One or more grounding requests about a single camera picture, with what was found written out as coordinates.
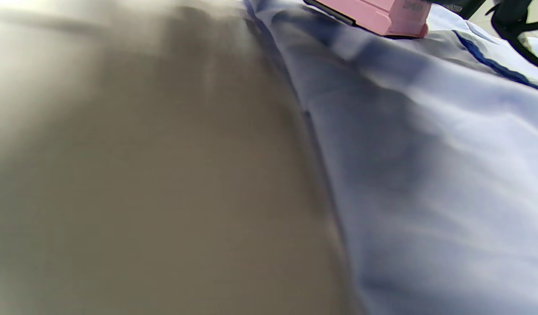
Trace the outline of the person's right hand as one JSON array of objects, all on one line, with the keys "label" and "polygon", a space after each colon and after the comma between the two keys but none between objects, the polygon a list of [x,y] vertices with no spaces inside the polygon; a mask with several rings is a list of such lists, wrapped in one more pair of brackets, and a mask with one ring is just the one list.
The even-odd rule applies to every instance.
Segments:
[{"label": "person's right hand", "polygon": [[469,20],[486,0],[429,0],[428,2],[443,6],[461,18]]}]

